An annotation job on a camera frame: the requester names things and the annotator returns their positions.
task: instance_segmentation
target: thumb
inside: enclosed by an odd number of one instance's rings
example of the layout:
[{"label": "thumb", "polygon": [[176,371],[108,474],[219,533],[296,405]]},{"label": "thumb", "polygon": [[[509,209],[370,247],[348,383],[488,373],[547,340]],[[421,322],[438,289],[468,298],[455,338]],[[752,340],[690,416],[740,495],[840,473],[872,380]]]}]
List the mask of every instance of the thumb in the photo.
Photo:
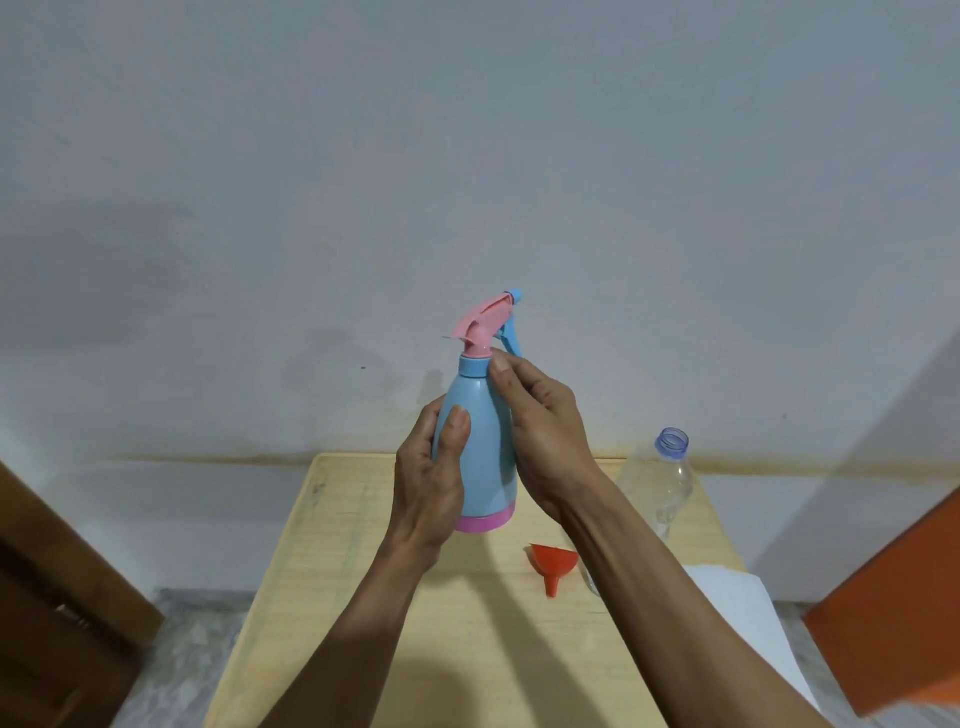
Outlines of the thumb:
[{"label": "thumb", "polygon": [[540,407],[540,403],[523,387],[514,368],[510,366],[510,361],[500,352],[493,352],[488,374],[500,397],[510,405],[515,414]]},{"label": "thumb", "polygon": [[460,474],[460,455],[470,437],[470,413],[455,404],[440,431],[437,445],[437,467],[443,471]]}]

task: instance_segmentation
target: white paper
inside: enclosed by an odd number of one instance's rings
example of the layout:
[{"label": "white paper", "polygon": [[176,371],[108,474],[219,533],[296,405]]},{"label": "white paper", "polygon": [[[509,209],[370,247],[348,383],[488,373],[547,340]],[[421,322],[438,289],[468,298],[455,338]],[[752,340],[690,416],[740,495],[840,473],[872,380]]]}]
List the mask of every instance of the white paper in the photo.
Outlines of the white paper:
[{"label": "white paper", "polygon": [[819,711],[763,582],[752,574],[724,567],[685,568],[737,634]]}]

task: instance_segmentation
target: spray bottle body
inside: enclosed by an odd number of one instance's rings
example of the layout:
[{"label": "spray bottle body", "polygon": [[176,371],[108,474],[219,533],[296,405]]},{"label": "spray bottle body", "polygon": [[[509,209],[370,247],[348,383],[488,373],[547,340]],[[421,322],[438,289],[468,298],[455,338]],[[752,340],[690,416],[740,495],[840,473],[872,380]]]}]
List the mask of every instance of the spray bottle body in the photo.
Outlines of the spray bottle body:
[{"label": "spray bottle body", "polygon": [[[439,433],[455,404],[470,414],[470,437],[460,457],[464,510],[458,531],[485,533],[510,520],[516,508],[516,455],[510,407],[487,378],[490,360],[460,358],[460,372],[444,398]],[[437,457],[440,438],[433,441]]]}]

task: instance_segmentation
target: pink bottle base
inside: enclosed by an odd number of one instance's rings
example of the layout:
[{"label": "pink bottle base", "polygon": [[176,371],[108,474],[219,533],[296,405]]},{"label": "pink bottle base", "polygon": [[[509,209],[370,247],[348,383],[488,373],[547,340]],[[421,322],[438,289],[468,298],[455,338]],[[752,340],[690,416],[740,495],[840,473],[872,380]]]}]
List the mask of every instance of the pink bottle base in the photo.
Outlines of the pink bottle base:
[{"label": "pink bottle base", "polygon": [[490,516],[481,516],[479,518],[469,518],[461,516],[457,521],[457,530],[461,533],[488,533],[505,525],[513,516],[516,510],[516,501],[504,508],[499,513]]}]

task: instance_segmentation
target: person's right hand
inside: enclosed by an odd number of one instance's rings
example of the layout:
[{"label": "person's right hand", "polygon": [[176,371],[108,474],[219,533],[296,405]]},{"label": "person's right hand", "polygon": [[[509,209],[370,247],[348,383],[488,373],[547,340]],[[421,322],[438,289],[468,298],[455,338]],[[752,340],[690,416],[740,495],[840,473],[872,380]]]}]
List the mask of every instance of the person's right hand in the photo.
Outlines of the person's right hand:
[{"label": "person's right hand", "polygon": [[564,501],[600,473],[573,391],[526,359],[501,351],[493,352],[489,374],[513,413],[520,480],[558,522]]}]

